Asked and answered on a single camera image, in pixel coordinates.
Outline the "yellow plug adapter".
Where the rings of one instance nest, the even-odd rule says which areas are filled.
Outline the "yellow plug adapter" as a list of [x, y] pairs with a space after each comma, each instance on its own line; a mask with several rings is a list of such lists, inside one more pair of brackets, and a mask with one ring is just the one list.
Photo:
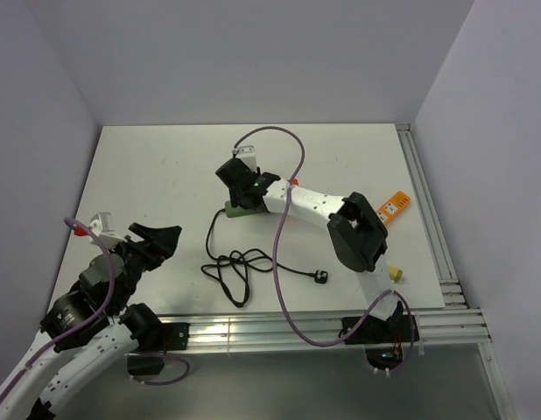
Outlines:
[[395, 283], [399, 282], [404, 276], [404, 272], [401, 269], [399, 269], [398, 267], [395, 267], [395, 266], [389, 265], [388, 266], [388, 271], [389, 271], [389, 275], [390, 275], [390, 280], [395, 282]]

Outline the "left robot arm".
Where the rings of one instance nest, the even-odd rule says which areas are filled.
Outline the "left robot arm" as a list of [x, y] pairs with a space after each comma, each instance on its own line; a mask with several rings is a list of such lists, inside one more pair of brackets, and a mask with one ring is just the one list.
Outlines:
[[22, 360], [0, 386], [0, 419], [53, 419], [91, 379], [126, 354], [167, 361], [164, 327], [144, 303], [130, 297], [146, 272], [170, 259], [181, 227], [130, 225], [115, 234], [102, 217], [89, 225], [64, 219], [101, 254], [83, 270], [70, 291], [53, 303]]

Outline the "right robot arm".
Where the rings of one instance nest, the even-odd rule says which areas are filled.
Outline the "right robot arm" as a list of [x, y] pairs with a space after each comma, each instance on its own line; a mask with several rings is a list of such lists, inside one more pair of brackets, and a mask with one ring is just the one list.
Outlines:
[[360, 278], [369, 302], [391, 289], [385, 261], [388, 231], [366, 197], [315, 192], [276, 174], [252, 170], [232, 157], [216, 176], [228, 188], [231, 205], [270, 214], [287, 213], [324, 228], [340, 263]]

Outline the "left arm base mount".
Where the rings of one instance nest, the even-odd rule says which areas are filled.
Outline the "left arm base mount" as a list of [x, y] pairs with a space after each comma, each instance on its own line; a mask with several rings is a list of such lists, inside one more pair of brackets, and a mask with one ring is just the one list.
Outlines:
[[[185, 322], [163, 323], [153, 342], [140, 344], [137, 350], [139, 353], [156, 354], [169, 354], [170, 352], [186, 350], [189, 329], [190, 325]], [[160, 357], [143, 356], [134, 353], [129, 354], [126, 360], [128, 374], [146, 381], [161, 379], [160, 375], [168, 367], [170, 367], [170, 361]]]

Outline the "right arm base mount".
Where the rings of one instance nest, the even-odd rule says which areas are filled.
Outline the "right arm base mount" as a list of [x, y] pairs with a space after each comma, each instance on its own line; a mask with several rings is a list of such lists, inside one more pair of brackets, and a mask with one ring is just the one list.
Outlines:
[[401, 302], [397, 303], [396, 310], [387, 320], [369, 316], [355, 329], [358, 319], [342, 318], [339, 337], [355, 330], [344, 340], [345, 345], [372, 345], [373, 348], [366, 349], [365, 354], [373, 369], [385, 372], [397, 369], [405, 360], [404, 345], [412, 349], [420, 339], [416, 318], [405, 311]]

